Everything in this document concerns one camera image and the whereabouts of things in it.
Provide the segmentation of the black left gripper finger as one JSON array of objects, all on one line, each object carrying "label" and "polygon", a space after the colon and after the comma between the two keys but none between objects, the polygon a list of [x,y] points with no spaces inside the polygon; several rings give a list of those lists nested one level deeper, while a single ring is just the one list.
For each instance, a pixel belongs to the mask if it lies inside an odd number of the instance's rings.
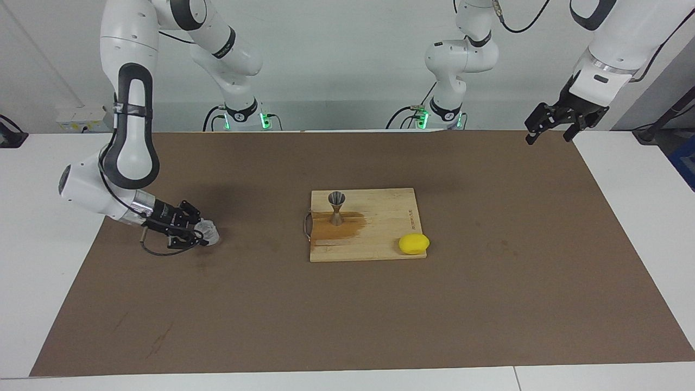
[{"label": "black left gripper finger", "polygon": [[563,123],[563,117],[556,118],[554,115],[556,107],[546,103],[539,103],[528,118],[524,121],[528,133],[526,135],[526,143],[535,144],[537,138],[544,131],[554,129]]},{"label": "black left gripper finger", "polygon": [[584,129],[594,127],[596,115],[571,114],[569,119],[571,120],[570,126],[563,133],[564,141],[567,143],[573,141],[573,139]]}]

